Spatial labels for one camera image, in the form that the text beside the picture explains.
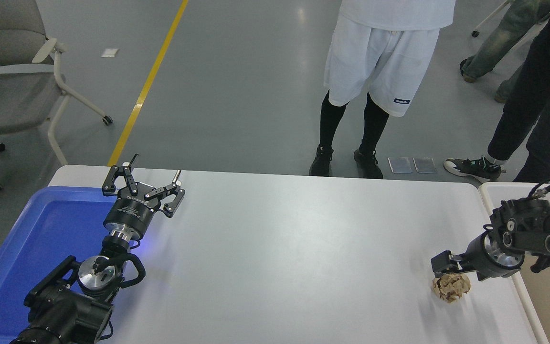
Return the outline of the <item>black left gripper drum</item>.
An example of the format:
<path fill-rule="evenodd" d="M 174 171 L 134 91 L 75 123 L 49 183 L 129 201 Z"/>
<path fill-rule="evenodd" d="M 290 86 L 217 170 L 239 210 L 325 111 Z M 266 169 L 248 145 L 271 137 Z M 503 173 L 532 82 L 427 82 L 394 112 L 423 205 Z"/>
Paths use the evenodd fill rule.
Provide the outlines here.
<path fill-rule="evenodd" d="M 138 194 L 132 195 L 129 187 L 118 190 L 116 202 L 105 217 L 105 229 L 131 229 L 132 237 L 144 237 L 155 213 L 161 206 L 159 198 L 146 200 L 146 194 L 155 187 L 137 183 Z"/>

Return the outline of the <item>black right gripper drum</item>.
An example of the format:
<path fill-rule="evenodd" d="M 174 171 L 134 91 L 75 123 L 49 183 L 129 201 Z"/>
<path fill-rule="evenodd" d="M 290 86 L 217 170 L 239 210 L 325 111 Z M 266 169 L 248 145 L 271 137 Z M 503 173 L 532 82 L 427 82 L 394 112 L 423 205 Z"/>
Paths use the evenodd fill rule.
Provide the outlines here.
<path fill-rule="evenodd" d="M 464 272 L 474 271 L 478 281 L 510 277 L 515 274 L 515 255 L 504 252 L 488 233 L 472 240 L 462 254 Z"/>

